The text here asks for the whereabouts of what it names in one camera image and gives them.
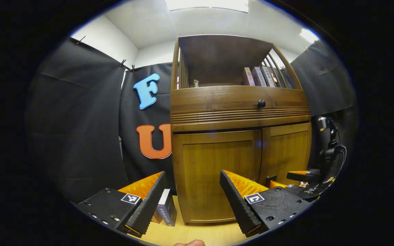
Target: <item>orange letter u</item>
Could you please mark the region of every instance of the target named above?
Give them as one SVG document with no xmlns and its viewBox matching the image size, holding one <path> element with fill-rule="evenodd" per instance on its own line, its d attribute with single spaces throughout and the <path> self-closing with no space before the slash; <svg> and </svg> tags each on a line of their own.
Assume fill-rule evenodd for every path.
<svg viewBox="0 0 394 246">
<path fill-rule="evenodd" d="M 150 159 L 164 159 L 171 154 L 171 124 L 163 124 L 159 126 L 164 139 L 164 148 L 155 150 L 152 146 L 152 132 L 155 130 L 153 126 L 138 126 L 136 131 L 139 133 L 139 148 L 141 153 Z"/>
</svg>

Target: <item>white ceiling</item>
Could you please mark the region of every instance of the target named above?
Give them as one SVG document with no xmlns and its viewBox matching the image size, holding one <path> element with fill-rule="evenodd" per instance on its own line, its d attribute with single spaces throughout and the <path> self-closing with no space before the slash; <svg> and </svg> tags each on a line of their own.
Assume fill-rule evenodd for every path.
<svg viewBox="0 0 394 246">
<path fill-rule="evenodd" d="M 296 54 L 310 43 L 299 36 L 302 26 L 262 0 L 249 0 L 249 13 L 194 8 L 169 11 L 164 0 L 132 0 L 105 13 L 139 49 L 177 36 L 230 34 L 274 43 Z"/>
</svg>

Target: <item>cabinet door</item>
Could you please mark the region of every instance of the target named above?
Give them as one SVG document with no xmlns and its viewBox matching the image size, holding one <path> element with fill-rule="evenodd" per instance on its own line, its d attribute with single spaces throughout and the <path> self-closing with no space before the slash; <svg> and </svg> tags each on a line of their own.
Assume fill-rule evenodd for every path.
<svg viewBox="0 0 394 246">
<path fill-rule="evenodd" d="M 185 223 L 235 220 L 220 186 L 220 171 L 258 180 L 261 143 L 261 130 L 172 136 L 174 178 Z"/>
<path fill-rule="evenodd" d="M 267 176 L 277 175 L 276 181 L 300 185 L 287 179 L 288 171 L 306 170 L 311 151 L 311 123 L 262 128 L 262 165 L 259 183 Z"/>
</svg>

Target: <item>wooden cabinet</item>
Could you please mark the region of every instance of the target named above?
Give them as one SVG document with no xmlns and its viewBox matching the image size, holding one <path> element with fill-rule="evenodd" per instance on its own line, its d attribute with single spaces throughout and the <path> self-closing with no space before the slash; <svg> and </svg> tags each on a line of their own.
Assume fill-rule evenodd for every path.
<svg viewBox="0 0 394 246">
<path fill-rule="evenodd" d="M 258 66 L 271 66 L 286 84 L 278 66 L 270 64 L 271 50 L 284 63 L 293 89 L 242 85 L 244 67 Z M 264 107 L 258 107 L 259 100 Z M 185 223 L 235 219 L 219 185 L 222 169 L 261 184 L 274 175 L 279 182 L 298 184 L 287 180 L 286 172 L 308 163 L 311 115 L 305 92 L 271 43 L 229 35 L 177 38 L 170 112 L 174 177 Z"/>
<path fill-rule="evenodd" d="M 277 175 L 277 182 L 300 185 L 287 179 L 288 171 L 306 170 L 311 150 L 311 123 L 262 128 L 262 162 L 258 183 Z"/>
<path fill-rule="evenodd" d="M 258 180 L 261 130 L 175 134 L 172 143 L 175 182 L 185 223 L 235 220 L 220 187 L 220 170 Z"/>
</svg>

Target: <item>round black knob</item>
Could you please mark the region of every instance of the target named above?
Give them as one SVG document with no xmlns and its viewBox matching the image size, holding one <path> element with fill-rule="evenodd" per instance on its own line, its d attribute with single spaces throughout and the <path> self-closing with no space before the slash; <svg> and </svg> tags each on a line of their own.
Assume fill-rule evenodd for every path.
<svg viewBox="0 0 394 246">
<path fill-rule="evenodd" d="M 264 100 L 259 100 L 258 101 L 258 108 L 264 108 L 265 107 L 265 101 Z"/>
</svg>

